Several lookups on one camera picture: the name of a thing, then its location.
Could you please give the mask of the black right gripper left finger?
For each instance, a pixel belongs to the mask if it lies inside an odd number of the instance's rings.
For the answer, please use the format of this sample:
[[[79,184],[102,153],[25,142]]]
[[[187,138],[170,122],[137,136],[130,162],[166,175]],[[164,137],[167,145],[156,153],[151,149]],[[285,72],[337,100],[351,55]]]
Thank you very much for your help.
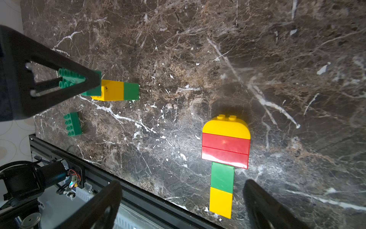
[[[57,229],[112,229],[122,200],[122,186],[112,181]]]

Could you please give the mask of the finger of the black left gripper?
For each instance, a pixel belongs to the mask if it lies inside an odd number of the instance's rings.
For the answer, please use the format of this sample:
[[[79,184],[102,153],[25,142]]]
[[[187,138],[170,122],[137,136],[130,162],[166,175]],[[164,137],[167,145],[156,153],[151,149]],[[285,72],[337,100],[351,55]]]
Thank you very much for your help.
[[[35,82],[34,74],[26,64],[38,63],[58,71],[68,69],[81,74],[85,82],[65,89],[41,94],[56,88],[61,77]],[[75,95],[81,94],[94,85],[89,81],[97,79],[95,71],[88,69],[48,47],[30,39],[18,31],[1,26],[1,121],[30,118]]]

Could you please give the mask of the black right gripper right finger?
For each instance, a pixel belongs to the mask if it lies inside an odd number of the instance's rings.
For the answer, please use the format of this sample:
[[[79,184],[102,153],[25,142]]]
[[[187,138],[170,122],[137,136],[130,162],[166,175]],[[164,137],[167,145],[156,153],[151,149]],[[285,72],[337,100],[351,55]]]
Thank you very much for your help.
[[[252,229],[309,228],[252,179],[245,182],[243,196]]]

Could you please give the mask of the yellow square lego brick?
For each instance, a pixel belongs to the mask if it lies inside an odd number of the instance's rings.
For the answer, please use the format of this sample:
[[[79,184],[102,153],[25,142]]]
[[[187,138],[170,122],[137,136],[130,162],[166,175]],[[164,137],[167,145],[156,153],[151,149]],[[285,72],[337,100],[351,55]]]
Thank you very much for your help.
[[[209,211],[231,219],[233,194],[210,187]]]

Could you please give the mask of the green long lego brick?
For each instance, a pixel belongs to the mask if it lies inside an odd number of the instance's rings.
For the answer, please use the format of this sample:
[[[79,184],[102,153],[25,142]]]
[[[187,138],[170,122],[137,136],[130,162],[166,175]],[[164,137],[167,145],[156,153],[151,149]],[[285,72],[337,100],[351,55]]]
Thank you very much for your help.
[[[68,136],[72,137],[83,133],[77,112],[68,113],[63,118]]]
[[[97,79],[94,79],[93,81],[89,81],[88,83],[94,85],[94,87],[90,88],[89,90],[81,93],[83,96],[101,96],[102,95],[102,73],[101,71],[96,71],[98,75]],[[82,76],[81,74],[72,72],[65,68],[60,68],[58,70],[58,75],[62,78],[62,80],[59,82],[59,87],[61,89],[65,89],[77,84],[81,84],[85,82],[86,78]]]

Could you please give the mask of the red long lego brick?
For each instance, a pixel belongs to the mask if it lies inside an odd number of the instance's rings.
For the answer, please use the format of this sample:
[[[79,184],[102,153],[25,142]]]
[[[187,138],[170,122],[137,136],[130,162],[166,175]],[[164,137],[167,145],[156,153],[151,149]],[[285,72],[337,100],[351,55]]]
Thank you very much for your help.
[[[250,143],[250,139],[203,133],[201,158],[248,169]]]

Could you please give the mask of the yellow long lego brick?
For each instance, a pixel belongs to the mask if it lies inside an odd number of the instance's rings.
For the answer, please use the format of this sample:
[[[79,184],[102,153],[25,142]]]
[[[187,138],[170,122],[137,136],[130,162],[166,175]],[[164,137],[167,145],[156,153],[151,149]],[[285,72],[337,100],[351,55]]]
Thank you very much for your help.
[[[248,125],[235,115],[226,117],[224,114],[214,117],[203,127],[203,133],[222,135],[241,139],[251,139]]]

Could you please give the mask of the yellow rounded lego brick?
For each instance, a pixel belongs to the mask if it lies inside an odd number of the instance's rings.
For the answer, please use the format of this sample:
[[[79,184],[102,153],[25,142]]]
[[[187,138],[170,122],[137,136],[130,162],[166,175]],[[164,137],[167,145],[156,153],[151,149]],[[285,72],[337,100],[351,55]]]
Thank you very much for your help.
[[[102,80],[101,92],[101,96],[92,96],[91,98],[99,101],[123,101],[124,82]]]

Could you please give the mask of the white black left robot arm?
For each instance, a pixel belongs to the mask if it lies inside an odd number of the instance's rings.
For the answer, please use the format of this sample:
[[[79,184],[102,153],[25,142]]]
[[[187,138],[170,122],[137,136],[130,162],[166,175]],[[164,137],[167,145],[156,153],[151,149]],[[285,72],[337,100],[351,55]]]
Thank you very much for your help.
[[[29,62],[58,71],[65,69],[85,78],[85,81],[65,89],[40,95],[56,88],[62,78],[35,82]],[[77,94],[96,88],[101,79],[88,69],[18,31],[1,26],[1,121],[22,120],[39,114]],[[7,193],[3,209],[21,205],[39,197],[46,188],[66,177],[61,162],[37,169],[37,162],[12,162],[1,166],[1,179]]]

